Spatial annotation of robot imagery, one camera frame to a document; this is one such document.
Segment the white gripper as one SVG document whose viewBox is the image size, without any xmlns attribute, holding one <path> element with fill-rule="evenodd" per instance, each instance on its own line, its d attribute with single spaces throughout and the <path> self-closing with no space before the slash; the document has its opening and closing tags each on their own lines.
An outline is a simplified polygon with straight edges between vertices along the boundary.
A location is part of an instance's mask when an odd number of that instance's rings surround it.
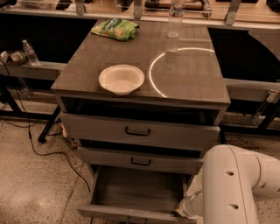
<svg viewBox="0 0 280 224">
<path fill-rule="evenodd" d="M 174 208 L 174 212 L 181 217 L 193 217 L 194 213 L 191 206 L 191 198 L 184 197 Z"/>
</svg>

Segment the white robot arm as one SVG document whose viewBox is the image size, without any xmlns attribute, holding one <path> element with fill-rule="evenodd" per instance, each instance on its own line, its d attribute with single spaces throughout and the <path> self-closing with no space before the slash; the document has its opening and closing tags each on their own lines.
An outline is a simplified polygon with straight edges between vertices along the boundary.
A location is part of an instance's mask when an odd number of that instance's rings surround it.
<svg viewBox="0 0 280 224">
<path fill-rule="evenodd" d="M 259 224 L 254 197 L 280 197 L 280 160 L 221 144 L 210 149 L 202 167 L 202 190 L 175 207 L 182 217 L 204 224 Z"/>
</svg>

